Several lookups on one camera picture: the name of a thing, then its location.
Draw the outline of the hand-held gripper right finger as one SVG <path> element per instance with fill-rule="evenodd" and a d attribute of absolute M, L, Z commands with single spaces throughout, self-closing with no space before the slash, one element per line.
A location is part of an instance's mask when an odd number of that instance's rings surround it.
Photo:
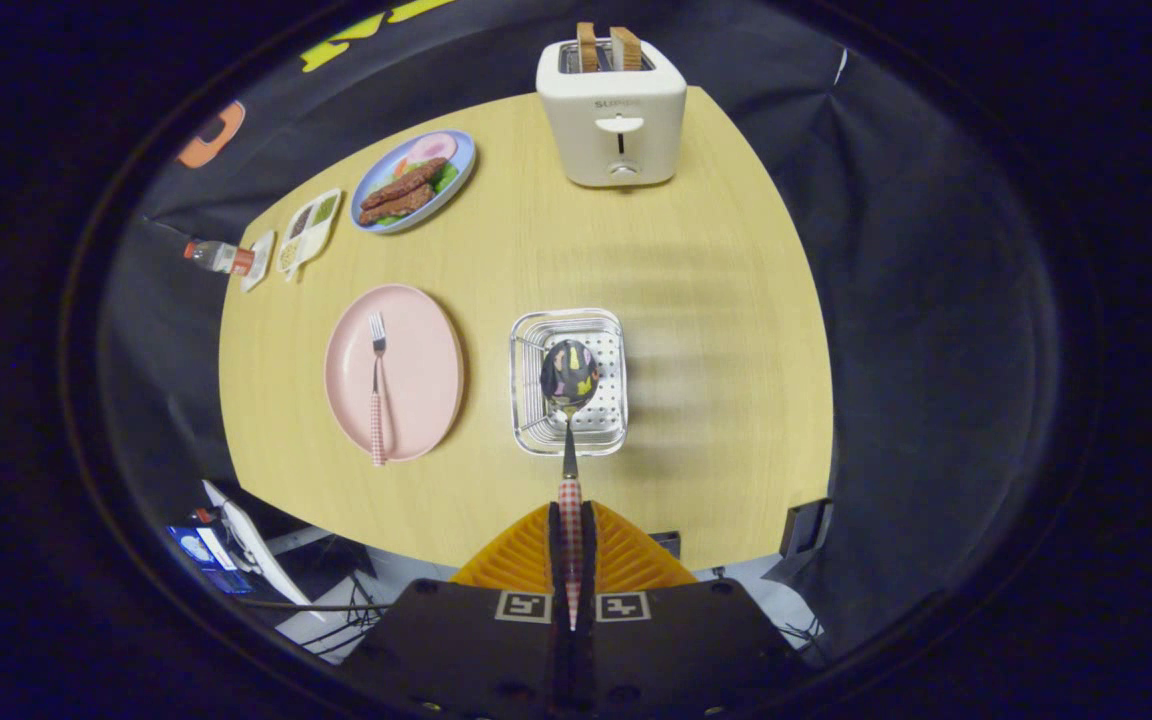
<path fill-rule="evenodd" d="M 745 588 L 702 582 L 602 503 L 581 509 L 576 710 L 590 719 L 771 717 L 806 662 Z"/>

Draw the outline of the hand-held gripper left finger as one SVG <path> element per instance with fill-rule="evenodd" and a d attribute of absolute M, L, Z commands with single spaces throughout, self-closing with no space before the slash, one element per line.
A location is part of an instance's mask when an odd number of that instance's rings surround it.
<path fill-rule="evenodd" d="M 396 717 L 550 719 L 570 689 L 570 605 L 556 503 L 531 511 L 476 564 L 515 578 L 419 578 L 340 666 Z"/>

